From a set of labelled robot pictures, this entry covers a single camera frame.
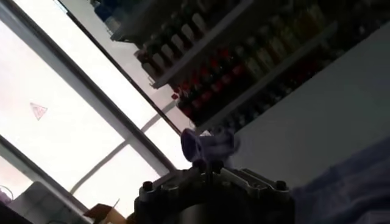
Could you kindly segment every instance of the wall shelf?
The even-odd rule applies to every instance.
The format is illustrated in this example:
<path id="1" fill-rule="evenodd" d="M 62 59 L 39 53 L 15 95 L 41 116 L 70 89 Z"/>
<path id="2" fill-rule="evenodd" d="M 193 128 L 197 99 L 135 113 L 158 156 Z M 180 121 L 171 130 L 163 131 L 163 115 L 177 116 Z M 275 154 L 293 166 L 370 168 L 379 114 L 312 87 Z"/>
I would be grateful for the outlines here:
<path id="1" fill-rule="evenodd" d="M 276 77 L 290 68 L 293 64 L 299 61 L 301 58 L 309 54 L 313 49 L 319 46 L 324 40 L 331 37 L 336 33 L 338 29 L 337 22 L 330 24 L 325 28 L 319 35 L 312 38 L 310 41 L 306 42 L 298 51 L 290 55 L 286 60 L 281 62 L 276 68 L 274 68 L 270 73 L 263 77 L 259 82 L 250 87 L 247 91 L 243 92 L 242 95 L 233 100 L 230 104 L 224 107 L 221 111 L 216 113 L 203 125 L 196 128 L 197 133 L 202 133 L 205 130 L 208 130 L 215 125 L 219 125 L 229 114 L 231 114 L 235 109 L 240 105 L 247 102 L 251 99 L 256 93 L 262 90 L 266 85 L 271 83 Z"/>

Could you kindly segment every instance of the black machine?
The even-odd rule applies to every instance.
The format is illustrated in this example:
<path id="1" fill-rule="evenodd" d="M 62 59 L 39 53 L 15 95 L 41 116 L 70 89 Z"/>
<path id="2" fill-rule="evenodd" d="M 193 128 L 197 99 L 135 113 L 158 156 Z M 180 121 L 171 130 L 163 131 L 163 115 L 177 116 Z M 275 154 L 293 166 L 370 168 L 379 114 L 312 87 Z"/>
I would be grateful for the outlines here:
<path id="1" fill-rule="evenodd" d="M 284 181 L 197 161 L 145 182 L 127 223 L 294 223 L 294 201 Z"/>

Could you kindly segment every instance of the purple object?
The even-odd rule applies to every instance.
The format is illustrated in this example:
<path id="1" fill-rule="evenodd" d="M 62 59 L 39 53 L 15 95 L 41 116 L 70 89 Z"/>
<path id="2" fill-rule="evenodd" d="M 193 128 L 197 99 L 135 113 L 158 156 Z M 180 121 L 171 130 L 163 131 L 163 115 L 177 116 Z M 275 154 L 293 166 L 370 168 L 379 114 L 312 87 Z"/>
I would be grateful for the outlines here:
<path id="1" fill-rule="evenodd" d="M 185 129 L 181 143 L 184 157 L 189 162 L 221 160 L 226 164 L 239 147 L 239 140 L 230 130 L 223 130 L 215 136 L 198 136 L 195 131 Z"/>
<path id="2" fill-rule="evenodd" d="M 8 195 L 6 193 L 4 193 L 3 191 L 1 191 L 0 189 L 0 201 L 3 202 L 4 204 L 9 204 L 12 200 L 10 197 L 8 197 Z"/>

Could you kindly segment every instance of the bolt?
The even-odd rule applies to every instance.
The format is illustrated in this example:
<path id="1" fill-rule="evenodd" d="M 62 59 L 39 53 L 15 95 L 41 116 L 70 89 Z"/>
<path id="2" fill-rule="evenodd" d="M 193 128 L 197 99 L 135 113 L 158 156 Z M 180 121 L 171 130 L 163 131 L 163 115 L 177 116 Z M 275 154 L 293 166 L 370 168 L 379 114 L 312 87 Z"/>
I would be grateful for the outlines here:
<path id="1" fill-rule="evenodd" d="M 153 183 L 151 181 L 145 181 L 143 184 L 142 184 L 142 188 L 144 189 L 144 191 L 148 192 L 148 191 L 152 191 L 153 190 Z"/>
<path id="2" fill-rule="evenodd" d="M 281 181 L 281 180 L 276 181 L 276 189 L 278 191 L 286 191 L 287 190 L 286 182 Z"/>

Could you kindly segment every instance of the white wall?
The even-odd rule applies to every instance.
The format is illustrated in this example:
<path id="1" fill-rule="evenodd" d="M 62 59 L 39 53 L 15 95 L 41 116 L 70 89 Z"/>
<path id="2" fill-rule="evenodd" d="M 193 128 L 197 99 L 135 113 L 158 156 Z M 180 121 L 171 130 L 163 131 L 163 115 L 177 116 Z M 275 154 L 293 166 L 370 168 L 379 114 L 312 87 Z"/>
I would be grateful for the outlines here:
<path id="1" fill-rule="evenodd" d="M 242 129 L 234 165 L 296 186 L 388 136 L 389 58 L 387 24 Z"/>

